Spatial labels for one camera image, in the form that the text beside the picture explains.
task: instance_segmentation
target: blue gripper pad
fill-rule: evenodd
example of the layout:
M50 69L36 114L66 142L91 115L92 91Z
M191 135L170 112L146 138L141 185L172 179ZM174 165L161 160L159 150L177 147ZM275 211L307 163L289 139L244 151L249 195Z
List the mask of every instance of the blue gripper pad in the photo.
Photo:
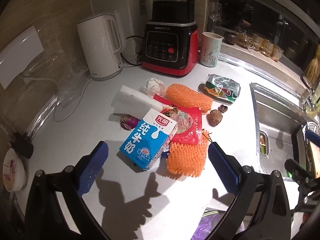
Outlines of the blue gripper pad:
M310 130L306 130L306 139L320 147L320 137Z
M241 165L236 158L226 155L216 142L209 145L208 157L228 193L237 196L241 180L238 168Z
M78 196L88 193L94 183L101 167L108 158L108 144L100 141L90 155L83 156L76 164L76 177L78 178Z

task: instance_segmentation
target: blender control panel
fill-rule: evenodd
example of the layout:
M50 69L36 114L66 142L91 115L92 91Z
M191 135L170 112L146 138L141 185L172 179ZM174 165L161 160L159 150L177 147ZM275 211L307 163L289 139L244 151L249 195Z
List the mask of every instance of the blender control panel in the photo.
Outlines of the blender control panel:
M176 62L178 60L177 34L148 32L146 55L158 60Z

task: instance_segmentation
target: blue and white milk carton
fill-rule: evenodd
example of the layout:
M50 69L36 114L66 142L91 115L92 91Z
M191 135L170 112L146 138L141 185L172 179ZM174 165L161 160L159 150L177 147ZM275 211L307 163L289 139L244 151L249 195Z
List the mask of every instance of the blue and white milk carton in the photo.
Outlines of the blue and white milk carton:
M119 148L140 168L149 170L177 132L177 122L150 109Z

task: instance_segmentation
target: stainless steel sink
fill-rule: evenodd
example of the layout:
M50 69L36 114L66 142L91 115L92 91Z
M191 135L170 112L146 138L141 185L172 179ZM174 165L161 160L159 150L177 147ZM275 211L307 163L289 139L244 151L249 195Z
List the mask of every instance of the stainless steel sink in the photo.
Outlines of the stainless steel sink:
M278 170L284 179L288 174L284 162L295 159L306 166L302 127L311 121L303 110L280 95L256 83L250 85L256 122L257 156L261 171L270 174ZM267 136L267 153L260 153L260 131Z

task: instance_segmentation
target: white countertop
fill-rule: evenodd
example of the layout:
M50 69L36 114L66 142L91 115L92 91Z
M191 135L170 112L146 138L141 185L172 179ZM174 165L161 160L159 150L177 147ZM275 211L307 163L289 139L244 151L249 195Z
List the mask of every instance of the white countertop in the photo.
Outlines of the white countertop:
M209 205L221 204L212 199L212 190L219 197L227 192L215 169L207 159L199 178L181 176L171 179L165 163L158 160L150 171L141 171L119 152L119 147L130 131L120 128L114 116L111 101L122 85L139 89L150 77L162 80L167 86L181 83L197 90L205 83L208 74L218 74L240 83L241 92L235 103L223 114L221 123L210 127L203 115L203 128L212 132L211 138L224 152L237 158L241 165L259 170L256 158L256 133L252 96L249 84L259 83L288 98L293 96L279 87L245 69L224 62L215 68L197 64L187 76L172 78L154 74L139 67L125 68L116 77L89 83L74 113L63 122L54 122L52 115L33 139L34 153L28 160L29 177L26 188L17 192L18 203L25 212L28 193L35 172L62 171L67 165L75 165L83 155L88 155L99 141L109 146L109 157L103 166L101 178L97 178L89 193L83 196L85 203L114 240L189 240ZM214 102L217 109L221 103ZM297 203L298 185L285 182L290 208ZM63 213L70 228L77 230L61 195L58 195Z

